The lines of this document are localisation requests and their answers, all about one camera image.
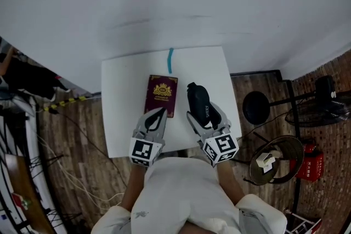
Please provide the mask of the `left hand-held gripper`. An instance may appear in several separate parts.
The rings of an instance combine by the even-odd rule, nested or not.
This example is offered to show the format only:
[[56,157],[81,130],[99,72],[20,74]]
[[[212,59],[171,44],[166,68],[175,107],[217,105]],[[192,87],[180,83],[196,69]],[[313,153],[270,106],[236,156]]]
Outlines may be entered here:
[[[137,123],[135,132],[157,132],[164,134],[167,122],[167,109],[159,107],[142,115]],[[157,160],[165,145],[163,139],[151,141],[150,138],[131,138],[129,159],[133,164],[150,167]]]

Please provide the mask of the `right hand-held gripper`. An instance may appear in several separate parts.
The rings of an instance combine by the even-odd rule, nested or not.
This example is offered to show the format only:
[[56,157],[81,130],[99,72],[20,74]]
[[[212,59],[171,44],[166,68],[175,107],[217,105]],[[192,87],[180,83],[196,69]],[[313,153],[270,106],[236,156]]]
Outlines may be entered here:
[[210,122],[212,127],[204,127],[192,115],[190,111],[186,113],[195,134],[200,137],[199,145],[207,156],[211,166],[233,159],[238,152],[238,143],[232,136],[228,118],[224,111],[214,102],[210,102]]

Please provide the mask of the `black glasses case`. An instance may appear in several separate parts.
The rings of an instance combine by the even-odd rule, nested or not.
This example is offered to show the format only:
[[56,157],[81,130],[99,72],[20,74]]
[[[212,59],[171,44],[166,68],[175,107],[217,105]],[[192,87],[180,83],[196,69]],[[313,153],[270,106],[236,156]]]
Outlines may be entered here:
[[198,123],[202,127],[211,124],[214,129],[217,129],[222,118],[218,110],[210,102],[206,88],[192,82],[188,84],[187,97],[190,113]]

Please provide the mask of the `person's right forearm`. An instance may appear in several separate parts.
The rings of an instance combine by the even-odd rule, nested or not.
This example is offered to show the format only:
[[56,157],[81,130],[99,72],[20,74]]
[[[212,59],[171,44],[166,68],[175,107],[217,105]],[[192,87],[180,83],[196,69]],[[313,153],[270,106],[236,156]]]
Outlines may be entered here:
[[217,164],[218,180],[221,188],[231,200],[233,205],[245,196],[241,186],[235,178],[234,171],[229,161]]

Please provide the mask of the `person's left forearm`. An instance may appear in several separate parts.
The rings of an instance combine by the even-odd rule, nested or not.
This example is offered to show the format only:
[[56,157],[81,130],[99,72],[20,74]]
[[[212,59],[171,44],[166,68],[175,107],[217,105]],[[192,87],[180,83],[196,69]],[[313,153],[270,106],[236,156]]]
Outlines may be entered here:
[[132,165],[128,184],[123,195],[120,206],[131,212],[133,206],[144,188],[144,177],[146,168],[141,165]]

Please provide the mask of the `dark red book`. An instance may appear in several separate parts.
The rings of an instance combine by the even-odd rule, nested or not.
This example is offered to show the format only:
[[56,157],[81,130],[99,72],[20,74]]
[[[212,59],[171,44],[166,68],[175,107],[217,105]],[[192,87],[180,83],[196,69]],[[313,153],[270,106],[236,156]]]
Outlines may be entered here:
[[173,118],[176,105],[178,78],[150,75],[144,113],[153,109],[164,107],[167,110],[167,117]]

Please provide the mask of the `white table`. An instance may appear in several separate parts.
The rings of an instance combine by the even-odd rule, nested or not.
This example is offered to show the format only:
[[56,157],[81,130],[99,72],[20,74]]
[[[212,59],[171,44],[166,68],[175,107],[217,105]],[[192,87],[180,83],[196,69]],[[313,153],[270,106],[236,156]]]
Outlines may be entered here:
[[187,86],[202,85],[210,100],[231,121],[235,138],[242,135],[233,85],[221,46],[176,49],[168,73],[168,51],[124,56],[103,61],[101,102],[106,147],[109,157],[127,157],[133,131],[144,113],[150,75],[178,79],[173,118],[166,122],[164,152],[197,146],[198,136],[186,118],[189,109]]

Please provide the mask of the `black standing fan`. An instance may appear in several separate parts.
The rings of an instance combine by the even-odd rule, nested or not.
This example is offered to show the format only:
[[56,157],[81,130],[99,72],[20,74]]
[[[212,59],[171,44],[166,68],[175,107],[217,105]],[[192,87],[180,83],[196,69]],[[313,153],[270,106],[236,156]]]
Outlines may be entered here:
[[253,91],[242,104],[245,118],[253,125],[267,121],[274,106],[293,103],[285,121],[302,128],[321,127],[351,119],[351,90],[337,92],[330,75],[315,81],[315,90],[292,98],[270,102],[265,94]]

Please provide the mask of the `teal tape strip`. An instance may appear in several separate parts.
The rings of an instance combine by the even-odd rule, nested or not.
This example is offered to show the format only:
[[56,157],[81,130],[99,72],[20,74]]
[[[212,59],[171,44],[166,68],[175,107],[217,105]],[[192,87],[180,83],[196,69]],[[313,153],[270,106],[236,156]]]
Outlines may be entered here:
[[173,48],[169,49],[168,52],[168,57],[167,57],[167,68],[168,68],[168,73],[172,74],[172,55],[173,55]]

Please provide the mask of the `white box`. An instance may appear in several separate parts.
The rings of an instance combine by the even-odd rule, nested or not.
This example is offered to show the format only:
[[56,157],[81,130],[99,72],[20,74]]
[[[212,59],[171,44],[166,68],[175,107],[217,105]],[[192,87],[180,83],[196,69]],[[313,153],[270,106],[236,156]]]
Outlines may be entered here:
[[262,153],[256,159],[256,163],[260,168],[262,168],[263,173],[267,173],[272,170],[274,162],[275,157],[272,153]]

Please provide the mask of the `person's white shirt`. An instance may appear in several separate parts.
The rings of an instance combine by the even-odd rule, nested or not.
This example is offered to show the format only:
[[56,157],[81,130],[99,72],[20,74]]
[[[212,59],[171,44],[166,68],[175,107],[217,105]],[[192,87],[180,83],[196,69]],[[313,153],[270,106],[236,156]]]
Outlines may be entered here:
[[285,234],[283,213],[258,196],[233,205],[217,167],[200,157],[166,157],[146,168],[131,212],[111,207],[91,234]]

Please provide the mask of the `red fire extinguisher box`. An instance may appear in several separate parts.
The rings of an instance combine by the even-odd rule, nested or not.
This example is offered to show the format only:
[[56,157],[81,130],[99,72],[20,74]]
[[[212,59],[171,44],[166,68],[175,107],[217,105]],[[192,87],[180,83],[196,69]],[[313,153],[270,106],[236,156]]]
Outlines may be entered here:
[[312,153],[305,153],[301,168],[295,175],[298,179],[315,182],[320,179],[324,172],[324,154],[314,150]]

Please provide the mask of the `white red folding stand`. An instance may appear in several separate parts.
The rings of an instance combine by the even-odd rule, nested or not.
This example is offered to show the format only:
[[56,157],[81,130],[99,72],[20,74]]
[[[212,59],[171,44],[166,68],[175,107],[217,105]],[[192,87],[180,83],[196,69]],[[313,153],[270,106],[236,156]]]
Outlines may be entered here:
[[288,208],[284,209],[284,214],[287,215],[288,218],[297,219],[296,225],[292,224],[291,227],[287,227],[285,234],[316,234],[321,226],[321,218],[309,220],[293,213]]

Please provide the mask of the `black metal railing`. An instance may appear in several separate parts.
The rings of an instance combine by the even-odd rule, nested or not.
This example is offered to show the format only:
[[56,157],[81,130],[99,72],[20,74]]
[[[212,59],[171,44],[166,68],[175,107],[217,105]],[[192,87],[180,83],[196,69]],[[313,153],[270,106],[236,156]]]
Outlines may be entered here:
[[36,117],[0,111],[0,232],[39,234],[26,222],[21,208],[12,199],[13,188],[5,164],[5,155],[23,156],[29,167],[37,195],[56,234],[68,234],[75,215],[63,214],[48,184],[48,167],[58,158],[45,159],[37,137]]

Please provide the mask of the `small red box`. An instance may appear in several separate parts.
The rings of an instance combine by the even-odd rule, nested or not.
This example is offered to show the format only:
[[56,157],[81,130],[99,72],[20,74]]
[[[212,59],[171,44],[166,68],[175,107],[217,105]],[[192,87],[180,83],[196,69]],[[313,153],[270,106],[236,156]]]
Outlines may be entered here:
[[29,209],[29,206],[32,203],[30,199],[26,199],[17,193],[12,193],[11,196],[12,196],[12,199],[17,207],[21,208],[22,210]]

